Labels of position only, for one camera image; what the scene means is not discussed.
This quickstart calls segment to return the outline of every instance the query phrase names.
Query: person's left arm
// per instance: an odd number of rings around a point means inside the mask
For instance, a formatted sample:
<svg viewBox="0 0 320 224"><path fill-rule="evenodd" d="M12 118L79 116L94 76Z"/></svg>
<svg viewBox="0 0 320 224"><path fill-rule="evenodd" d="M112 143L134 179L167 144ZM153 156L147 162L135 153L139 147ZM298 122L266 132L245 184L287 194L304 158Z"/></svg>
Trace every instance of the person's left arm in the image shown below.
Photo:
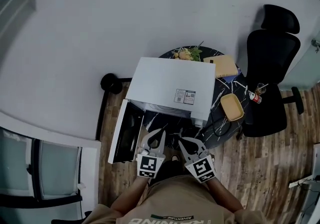
<svg viewBox="0 0 320 224"><path fill-rule="evenodd" d="M128 187L111 205L111 209L116 210L123 216L135 208L148 184L149 178L136 177L135 181Z"/></svg>

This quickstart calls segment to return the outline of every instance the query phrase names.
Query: table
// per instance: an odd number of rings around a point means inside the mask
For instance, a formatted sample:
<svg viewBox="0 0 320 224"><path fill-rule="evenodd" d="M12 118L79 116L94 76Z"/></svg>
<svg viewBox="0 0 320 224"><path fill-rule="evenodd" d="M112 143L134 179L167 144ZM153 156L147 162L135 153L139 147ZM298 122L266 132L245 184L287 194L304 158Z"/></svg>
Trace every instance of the table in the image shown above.
<svg viewBox="0 0 320 224"><path fill-rule="evenodd" d="M184 46L185 48L194 48L195 45ZM208 47L200 46L202 52L200 53L200 60L203 62L204 58L224 55L223 53L211 49ZM161 55L160 58L173 59L174 52L177 52L179 48L170 50ZM166 139L165 145L174 150L180 150L178 141L181 137L192 137L201 140L207 149L217 147L221 143L231 138L241 127L241 124L246 116L246 110L249 105L249 95L247 90L247 83L244 75L239 74L231 83L227 83L223 78L216 78L214 84L214 92L212 99L212 110L214 118L215 133L212 126L212 118L209 116L205 131L202 128L193 126L192 121L187 118L181 118L177 116L171 116L162 113L156 113L152 111L146 111L143 118L143 125L148 132L152 132L156 129L163 128L165 126ZM234 93L243 108L244 116L236 121L229 122L226 118L225 112L221 107L220 98L224 95Z"/></svg>

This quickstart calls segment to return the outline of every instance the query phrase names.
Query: person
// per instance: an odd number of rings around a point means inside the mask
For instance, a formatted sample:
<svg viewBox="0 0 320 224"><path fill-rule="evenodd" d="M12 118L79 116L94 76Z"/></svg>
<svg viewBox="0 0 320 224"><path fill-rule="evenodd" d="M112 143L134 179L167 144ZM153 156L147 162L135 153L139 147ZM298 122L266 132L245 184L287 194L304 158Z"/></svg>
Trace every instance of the person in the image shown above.
<svg viewBox="0 0 320 224"><path fill-rule="evenodd" d="M199 183L174 155L151 179L138 176L108 208L99 204L83 224L264 224L261 211L243 208L214 177Z"/></svg>

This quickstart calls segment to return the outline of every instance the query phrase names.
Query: white microwave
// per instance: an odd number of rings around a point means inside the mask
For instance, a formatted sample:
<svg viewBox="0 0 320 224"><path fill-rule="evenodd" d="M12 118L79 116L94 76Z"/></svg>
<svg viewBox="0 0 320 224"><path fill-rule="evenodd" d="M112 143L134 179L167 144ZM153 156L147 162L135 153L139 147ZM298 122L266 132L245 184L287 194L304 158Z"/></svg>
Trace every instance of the white microwave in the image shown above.
<svg viewBox="0 0 320 224"><path fill-rule="evenodd" d="M208 121L214 95L216 65L199 61L142 57L122 102L108 162L132 161L146 111Z"/></svg>

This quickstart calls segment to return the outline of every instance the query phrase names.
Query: brown t-shirt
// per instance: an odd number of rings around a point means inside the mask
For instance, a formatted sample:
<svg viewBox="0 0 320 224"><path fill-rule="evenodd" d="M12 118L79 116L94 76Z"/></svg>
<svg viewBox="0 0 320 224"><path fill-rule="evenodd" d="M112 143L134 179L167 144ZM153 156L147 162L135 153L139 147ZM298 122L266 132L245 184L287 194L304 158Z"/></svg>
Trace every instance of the brown t-shirt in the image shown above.
<svg viewBox="0 0 320 224"><path fill-rule="evenodd" d="M149 188L146 199L125 216L99 204L83 224L264 224L261 211L231 213L216 204L192 176L165 179Z"/></svg>

